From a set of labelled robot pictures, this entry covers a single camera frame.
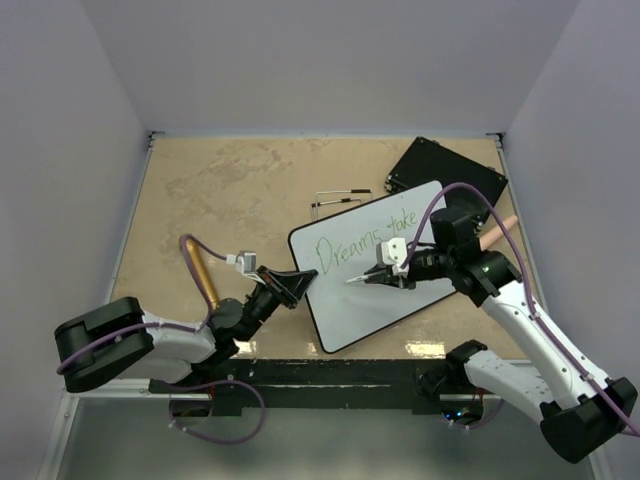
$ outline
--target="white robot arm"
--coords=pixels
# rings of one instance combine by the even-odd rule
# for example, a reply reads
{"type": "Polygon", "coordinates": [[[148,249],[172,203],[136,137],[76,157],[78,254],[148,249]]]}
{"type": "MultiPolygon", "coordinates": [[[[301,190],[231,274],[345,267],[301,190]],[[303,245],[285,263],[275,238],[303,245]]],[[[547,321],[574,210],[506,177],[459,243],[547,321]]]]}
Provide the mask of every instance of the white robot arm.
{"type": "Polygon", "coordinates": [[[86,392],[114,378],[190,380],[194,369],[211,371],[238,352],[280,305],[296,308],[318,272],[255,268],[251,252],[231,256],[238,271],[255,282],[243,303],[219,302],[200,327],[145,312],[124,297],[60,325],[54,332],[67,391],[86,392]]]}
{"type": "Polygon", "coordinates": [[[628,416],[637,398],[631,382],[613,380],[566,337],[511,262],[501,253],[480,249],[471,219],[457,208],[444,208],[430,221],[435,244],[409,249],[396,259],[385,252],[390,245],[397,251],[405,240],[382,242],[378,263],[358,280],[413,289],[419,281],[449,278],[509,333],[540,377],[471,341],[447,354],[444,369],[425,375],[425,392],[437,397],[443,381],[493,392],[539,423],[551,447],[572,463],[631,425],[628,416]]]}

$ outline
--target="orange object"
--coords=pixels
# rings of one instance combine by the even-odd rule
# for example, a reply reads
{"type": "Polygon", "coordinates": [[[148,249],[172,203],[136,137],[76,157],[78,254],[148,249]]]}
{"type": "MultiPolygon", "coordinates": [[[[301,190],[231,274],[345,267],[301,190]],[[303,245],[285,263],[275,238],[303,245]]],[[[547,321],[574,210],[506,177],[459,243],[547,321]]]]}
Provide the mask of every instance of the orange object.
{"type": "Polygon", "coordinates": [[[211,280],[209,271],[207,270],[207,267],[202,260],[202,256],[200,255],[200,247],[198,247],[198,244],[191,238],[188,238],[185,243],[187,247],[187,254],[191,257],[191,261],[195,266],[198,277],[200,277],[200,282],[206,292],[206,301],[211,308],[215,310],[218,308],[220,298],[218,297],[216,287],[213,285],[213,280],[211,280]]]}
{"type": "MultiPolygon", "coordinates": [[[[515,225],[518,224],[518,217],[515,215],[511,215],[503,220],[507,230],[511,230],[515,225]]],[[[493,227],[487,233],[480,237],[480,250],[486,250],[491,247],[494,243],[496,243],[502,237],[502,230],[500,230],[499,226],[493,227]]]]}

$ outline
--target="white wall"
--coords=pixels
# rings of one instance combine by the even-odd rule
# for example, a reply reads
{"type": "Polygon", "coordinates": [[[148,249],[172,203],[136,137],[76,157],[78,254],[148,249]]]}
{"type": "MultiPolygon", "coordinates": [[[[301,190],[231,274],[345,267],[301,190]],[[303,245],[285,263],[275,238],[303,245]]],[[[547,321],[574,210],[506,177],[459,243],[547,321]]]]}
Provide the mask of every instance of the white wall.
{"type": "Polygon", "coordinates": [[[0,478],[33,478],[62,383],[56,325],[97,306],[144,130],[77,0],[0,4],[0,478]]]}
{"type": "Polygon", "coordinates": [[[578,0],[82,0],[144,124],[504,131],[578,0]]]}
{"type": "MultiPolygon", "coordinates": [[[[638,388],[639,25],[635,0],[583,0],[506,137],[554,318],[638,388]]],[[[610,442],[618,479],[638,478],[639,448],[610,442]]]]}

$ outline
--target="wooden table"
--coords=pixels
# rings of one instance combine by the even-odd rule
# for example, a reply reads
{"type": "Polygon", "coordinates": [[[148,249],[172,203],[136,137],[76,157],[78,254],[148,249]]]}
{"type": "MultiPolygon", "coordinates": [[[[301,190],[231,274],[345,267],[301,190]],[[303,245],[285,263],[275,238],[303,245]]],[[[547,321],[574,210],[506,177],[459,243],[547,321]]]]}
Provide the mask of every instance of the wooden table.
{"type": "MultiPolygon", "coordinates": [[[[412,138],[159,138],[155,141],[113,298],[138,297],[145,310],[164,318],[199,322],[205,304],[182,260],[178,238],[190,232],[219,253],[255,250],[258,264],[294,269],[289,232],[310,221],[315,192],[371,188],[385,195],[384,179],[412,138]]],[[[490,139],[436,139],[502,172],[490,139]]],[[[323,215],[333,213],[323,207],[323,215]]],[[[504,218],[514,213],[509,191],[497,204],[504,218]]],[[[485,228],[495,223],[488,222],[485,228]]],[[[522,232],[512,230],[524,251],[522,232]]],[[[504,239],[494,247],[514,261],[504,239]]],[[[206,259],[221,298],[242,300],[253,282],[233,266],[206,259]]],[[[263,359],[441,358],[475,338],[498,355],[524,358],[507,333],[471,301],[455,294],[395,326],[336,354],[320,347],[308,307],[283,307],[240,357],[263,359]]]]}

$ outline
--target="purple cable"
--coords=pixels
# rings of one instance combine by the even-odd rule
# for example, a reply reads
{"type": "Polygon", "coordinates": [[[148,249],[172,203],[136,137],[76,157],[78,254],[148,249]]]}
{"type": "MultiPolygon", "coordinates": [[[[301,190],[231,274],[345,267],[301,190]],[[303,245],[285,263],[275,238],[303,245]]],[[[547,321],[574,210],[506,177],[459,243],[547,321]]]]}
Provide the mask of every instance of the purple cable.
{"type": "Polygon", "coordinates": [[[152,322],[152,323],[138,323],[136,325],[130,325],[128,327],[121,328],[120,330],[116,330],[115,332],[111,332],[105,335],[104,337],[100,337],[98,340],[94,340],[88,345],[85,345],[84,347],[82,347],[77,352],[74,352],[73,354],[69,355],[67,358],[64,359],[62,363],[60,363],[60,365],[58,365],[58,368],[56,368],[56,373],[58,375],[62,375],[64,371],[67,368],[69,368],[69,365],[76,362],[78,358],[95,350],[99,346],[104,345],[105,343],[110,342],[111,340],[114,340],[116,337],[119,337],[121,335],[126,335],[127,333],[135,332],[136,330],[142,330],[145,328],[172,328],[174,330],[182,330],[183,332],[191,332],[191,333],[196,332],[195,328],[187,327],[185,325],[178,325],[175,323],[152,322]]]}
{"type": "Polygon", "coordinates": [[[622,420],[627,425],[627,427],[629,427],[630,431],[623,431],[621,433],[623,433],[624,435],[631,435],[631,436],[634,436],[634,437],[640,437],[640,427],[638,427],[633,422],[633,420],[631,420],[620,409],[620,407],[618,407],[618,405],[616,405],[616,403],[607,394],[607,392],[605,392],[600,387],[600,385],[598,385],[598,382],[596,382],[593,379],[593,377],[589,373],[589,371],[586,368],[584,368],[584,366],[580,363],[580,361],[569,351],[569,349],[567,347],[564,346],[562,341],[551,331],[549,326],[540,317],[540,314],[536,310],[535,303],[534,303],[534,300],[533,300],[533,290],[531,288],[531,281],[529,280],[529,275],[527,274],[527,269],[526,269],[526,265],[525,265],[525,262],[524,262],[524,258],[522,257],[522,254],[520,253],[520,250],[518,250],[518,247],[516,245],[516,242],[513,240],[513,237],[509,233],[509,229],[505,226],[505,224],[502,221],[502,219],[500,219],[500,217],[498,216],[498,213],[493,208],[493,205],[491,205],[489,200],[487,200],[487,198],[480,192],[480,190],[478,190],[474,186],[469,185],[467,183],[455,182],[455,183],[452,183],[450,185],[447,185],[440,192],[438,192],[438,194],[433,198],[433,200],[431,200],[431,203],[429,203],[429,206],[427,207],[427,209],[424,212],[422,220],[420,221],[420,225],[418,226],[418,230],[416,231],[416,236],[413,239],[413,242],[411,243],[411,247],[409,248],[409,253],[407,255],[407,259],[404,261],[402,266],[403,267],[407,266],[409,264],[409,261],[411,260],[411,257],[413,257],[413,254],[414,254],[414,252],[415,252],[415,250],[416,250],[416,248],[418,246],[418,241],[420,240],[420,237],[422,236],[422,231],[424,230],[424,228],[425,228],[425,226],[427,224],[427,221],[429,220],[429,217],[431,216],[431,212],[435,208],[435,205],[438,202],[438,200],[440,200],[446,193],[448,193],[451,190],[454,190],[456,188],[462,188],[464,190],[469,190],[470,192],[474,193],[480,200],[482,200],[482,202],[485,204],[485,206],[487,207],[489,212],[491,212],[491,215],[493,216],[493,218],[495,218],[496,223],[500,227],[500,230],[502,230],[502,233],[504,234],[504,237],[507,239],[507,242],[509,242],[509,246],[511,247],[511,249],[513,250],[514,255],[516,256],[516,260],[518,262],[518,266],[520,267],[520,272],[522,272],[522,283],[524,285],[524,294],[525,294],[525,300],[527,302],[527,307],[529,308],[529,311],[531,312],[531,315],[535,319],[536,323],[540,326],[540,329],[545,333],[545,335],[547,335],[549,340],[551,340],[551,342],[556,346],[556,348],[558,348],[558,350],[560,350],[562,352],[562,354],[567,358],[567,360],[569,360],[569,362],[576,368],[576,370],[578,370],[580,375],[583,378],[587,379],[587,382],[589,383],[589,385],[591,385],[591,387],[593,387],[593,389],[602,397],[602,399],[606,402],[606,404],[609,406],[609,408],[611,408],[611,410],[613,410],[616,413],[616,415],[618,415],[620,420],[622,420]]]}
{"type": "Polygon", "coordinates": [[[204,288],[204,285],[200,280],[200,276],[198,275],[196,266],[193,264],[193,261],[189,256],[189,253],[187,251],[187,240],[192,240],[193,242],[195,242],[196,245],[202,248],[205,252],[207,252],[209,255],[217,259],[226,261],[227,257],[214,252],[213,250],[211,250],[209,247],[207,247],[204,243],[202,243],[200,240],[198,240],[196,237],[194,237],[190,233],[185,233],[184,235],[180,236],[180,250],[182,250],[182,257],[184,258],[184,261],[187,264],[187,268],[189,269],[189,273],[191,274],[191,278],[193,279],[193,282],[196,284],[196,287],[198,287],[198,290],[200,291],[200,295],[202,295],[202,298],[207,304],[207,314],[205,315],[204,320],[200,322],[200,326],[197,329],[197,331],[199,332],[204,327],[206,327],[207,322],[209,321],[209,318],[213,313],[213,305],[211,305],[211,303],[209,302],[209,299],[207,298],[206,289],[204,288]]]}
{"type": "MultiPolygon", "coordinates": [[[[82,347],[77,352],[75,352],[72,355],[70,355],[69,357],[65,358],[64,361],[62,363],[60,363],[60,365],[56,369],[56,373],[58,375],[62,375],[64,373],[64,371],[67,368],[69,368],[69,366],[72,363],[74,363],[74,362],[76,362],[78,360],[78,358],[80,358],[83,355],[95,350],[99,346],[101,346],[101,345],[103,345],[103,344],[105,344],[107,342],[110,342],[111,340],[115,339],[118,336],[126,335],[127,333],[131,333],[131,332],[134,332],[136,330],[147,329],[147,328],[171,328],[171,329],[174,329],[174,330],[182,330],[184,332],[196,333],[196,330],[194,328],[187,327],[185,325],[178,325],[178,324],[175,324],[175,323],[152,322],[152,323],[138,323],[136,325],[130,325],[128,327],[121,328],[120,330],[116,330],[115,332],[112,332],[112,333],[110,333],[108,335],[105,335],[104,337],[101,337],[98,340],[95,340],[95,341],[89,343],[88,345],[85,345],[84,347],[82,347]]],[[[248,383],[244,383],[244,382],[241,382],[239,380],[218,380],[216,382],[205,383],[203,385],[196,385],[194,387],[177,387],[177,386],[174,386],[174,385],[166,384],[166,386],[168,388],[173,389],[173,390],[178,391],[178,392],[190,392],[190,391],[193,391],[193,390],[202,390],[203,388],[215,387],[217,385],[239,385],[239,386],[244,387],[247,390],[249,390],[258,399],[258,403],[260,404],[260,410],[261,410],[260,411],[260,420],[259,420],[258,425],[256,426],[256,428],[254,428],[249,434],[245,435],[244,437],[241,437],[241,438],[238,438],[238,439],[234,439],[234,440],[226,440],[226,439],[222,439],[222,438],[211,437],[209,435],[206,435],[206,434],[200,433],[200,432],[196,432],[194,430],[191,430],[191,429],[181,425],[176,420],[175,416],[173,415],[173,411],[169,410],[169,415],[171,417],[171,420],[183,432],[188,433],[189,435],[192,435],[192,436],[194,436],[196,438],[200,438],[202,440],[206,440],[206,441],[211,442],[211,443],[216,443],[216,444],[219,444],[219,445],[237,445],[239,443],[244,443],[244,442],[246,442],[248,440],[251,440],[262,429],[262,426],[264,425],[264,421],[265,421],[265,418],[266,418],[267,410],[266,410],[266,406],[265,406],[265,403],[264,403],[264,398],[262,397],[262,395],[260,395],[260,392],[258,392],[254,387],[252,387],[248,383]]]]}
{"type": "Polygon", "coordinates": [[[461,423],[455,423],[455,422],[451,423],[450,421],[449,421],[449,424],[455,425],[456,427],[464,428],[465,430],[475,430],[476,428],[484,427],[487,423],[493,420],[498,415],[498,413],[500,413],[500,410],[502,410],[502,407],[504,407],[504,404],[505,404],[505,401],[503,398],[501,398],[498,404],[496,405],[496,408],[494,408],[489,415],[487,415],[486,417],[480,419],[475,423],[472,423],[471,425],[462,425],[461,423]]]}
{"type": "Polygon", "coordinates": [[[180,424],[176,419],[175,415],[173,414],[173,411],[171,410],[171,408],[169,408],[169,417],[171,418],[172,425],[176,425],[176,427],[179,430],[191,435],[192,437],[196,437],[196,438],[199,438],[200,440],[205,440],[207,442],[215,443],[216,445],[238,445],[240,443],[245,443],[251,440],[253,437],[255,437],[258,434],[258,432],[260,432],[260,430],[262,429],[262,426],[264,425],[264,421],[267,415],[267,407],[265,406],[264,398],[262,397],[262,395],[260,395],[260,392],[258,392],[258,390],[256,390],[254,387],[252,387],[248,383],[241,382],[239,380],[218,380],[215,382],[204,383],[202,385],[196,385],[194,387],[176,387],[174,385],[169,385],[169,384],[167,384],[166,386],[177,392],[191,392],[194,390],[202,390],[204,388],[216,387],[218,385],[238,385],[240,387],[246,388],[256,396],[256,398],[258,399],[258,403],[260,404],[260,420],[258,421],[258,424],[251,432],[249,432],[244,437],[231,439],[231,440],[228,440],[225,438],[212,437],[211,435],[197,432],[195,430],[192,430],[180,424]]]}

